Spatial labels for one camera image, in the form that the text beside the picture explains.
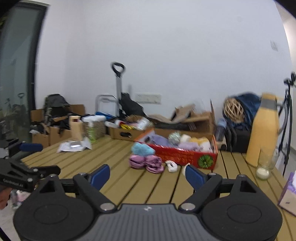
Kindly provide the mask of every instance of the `trolley handle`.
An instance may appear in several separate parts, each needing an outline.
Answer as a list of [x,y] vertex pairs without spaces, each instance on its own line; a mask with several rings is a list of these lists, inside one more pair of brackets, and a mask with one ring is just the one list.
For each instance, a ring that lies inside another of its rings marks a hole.
[[[118,66],[118,67],[121,67],[122,70],[121,71],[118,71],[115,69],[115,66]],[[116,74],[117,77],[121,77],[121,74],[123,74],[123,72],[125,71],[125,66],[121,63],[118,63],[118,62],[113,62],[111,63],[111,68],[113,69],[114,73]]]

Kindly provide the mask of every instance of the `electrical outlet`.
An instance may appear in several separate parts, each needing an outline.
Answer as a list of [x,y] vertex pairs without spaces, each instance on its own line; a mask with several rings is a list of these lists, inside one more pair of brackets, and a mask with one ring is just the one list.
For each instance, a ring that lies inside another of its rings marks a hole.
[[146,104],[161,104],[160,94],[136,94],[136,102]]

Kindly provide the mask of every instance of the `tissue box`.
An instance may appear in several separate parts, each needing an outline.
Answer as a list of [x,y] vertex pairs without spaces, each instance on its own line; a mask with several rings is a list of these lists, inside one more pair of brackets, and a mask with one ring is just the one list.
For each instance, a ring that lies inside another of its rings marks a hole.
[[294,172],[291,172],[279,199],[278,205],[296,216],[296,189],[292,185],[293,176]]

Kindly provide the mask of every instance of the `white yarn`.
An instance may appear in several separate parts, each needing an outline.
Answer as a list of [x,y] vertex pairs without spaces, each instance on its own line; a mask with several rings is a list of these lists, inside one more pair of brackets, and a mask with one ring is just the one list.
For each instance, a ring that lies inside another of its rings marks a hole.
[[187,167],[188,165],[190,165],[190,163],[187,163],[187,164],[183,167],[183,169],[182,169],[182,174],[183,174],[184,176],[186,176],[185,171],[186,171],[186,167]]
[[169,172],[176,172],[176,171],[178,171],[178,165],[175,162],[168,160],[165,163],[166,163],[166,165],[168,167],[168,171]]
[[180,143],[188,142],[188,141],[190,141],[190,139],[191,139],[191,136],[186,135],[186,134],[183,134],[183,135],[181,136]]
[[200,152],[211,152],[213,153],[213,150],[211,149],[211,144],[209,141],[203,142],[200,144]]

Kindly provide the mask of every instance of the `orange bottle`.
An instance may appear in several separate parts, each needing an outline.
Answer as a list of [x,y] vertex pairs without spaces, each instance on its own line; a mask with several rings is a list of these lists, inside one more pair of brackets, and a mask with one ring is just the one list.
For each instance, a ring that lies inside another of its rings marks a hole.
[[246,161],[256,167],[260,149],[273,151],[276,148],[276,143],[279,134],[283,131],[283,127],[287,122],[287,110],[285,109],[285,121],[281,128],[279,128],[279,114],[277,107],[282,106],[277,103],[277,98],[273,94],[262,93],[261,105],[256,113],[253,121],[250,142],[247,150]]

